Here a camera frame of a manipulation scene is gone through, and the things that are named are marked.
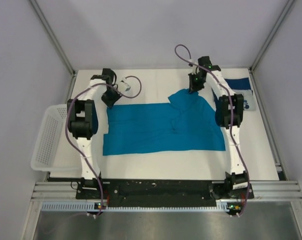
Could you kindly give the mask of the teal blue t shirt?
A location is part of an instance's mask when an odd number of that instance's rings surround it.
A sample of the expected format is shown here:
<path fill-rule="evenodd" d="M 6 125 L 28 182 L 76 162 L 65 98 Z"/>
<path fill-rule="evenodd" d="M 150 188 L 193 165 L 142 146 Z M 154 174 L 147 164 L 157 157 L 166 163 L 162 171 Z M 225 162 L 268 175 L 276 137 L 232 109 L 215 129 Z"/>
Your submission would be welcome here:
<path fill-rule="evenodd" d="M 199 94 L 182 89 L 166 103 L 116 105 L 107 110 L 103 155 L 166 151 L 225 151 L 215 111 Z"/>

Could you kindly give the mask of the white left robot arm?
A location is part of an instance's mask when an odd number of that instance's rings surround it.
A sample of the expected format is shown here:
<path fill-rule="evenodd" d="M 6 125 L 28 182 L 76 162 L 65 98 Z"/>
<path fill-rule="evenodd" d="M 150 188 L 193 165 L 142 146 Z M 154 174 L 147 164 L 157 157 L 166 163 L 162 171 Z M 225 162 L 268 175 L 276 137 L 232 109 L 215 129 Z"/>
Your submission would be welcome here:
<path fill-rule="evenodd" d="M 67 102 L 65 136 L 70 145 L 80 154 L 82 175 L 78 190 L 87 188 L 93 198 L 103 197 L 104 186 L 100 168 L 94 167 L 97 154 L 93 152 L 93 137 L 98 132 L 99 122 L 96 103 L 101 101 L 108 108 L 122 97 L 117 86 L 117 75 L 110 68 L 102 74 L 94 74 L 88 87 Z"/>

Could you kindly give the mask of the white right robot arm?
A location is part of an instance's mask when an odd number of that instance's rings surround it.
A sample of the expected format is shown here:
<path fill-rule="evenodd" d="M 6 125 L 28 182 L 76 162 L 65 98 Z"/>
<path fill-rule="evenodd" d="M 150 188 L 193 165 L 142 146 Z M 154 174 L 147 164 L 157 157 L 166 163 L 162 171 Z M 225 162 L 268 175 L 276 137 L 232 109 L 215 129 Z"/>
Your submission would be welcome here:
<path fill-rule="evenodd" d="M 240 147 L 240 126 L 244 115 L 244 96 L 235 93 L 223 78 L 218 65 L 213 65 L 208 56 L 197 61 L 189 60 L 189 93 L 204 88 L 207 83 L 216 96 L 215 122 L 220 127 L 225 143 L 230 169 L 225 172 L 224 193 L 237 197 L 249 185 L 249 175 Z"/>

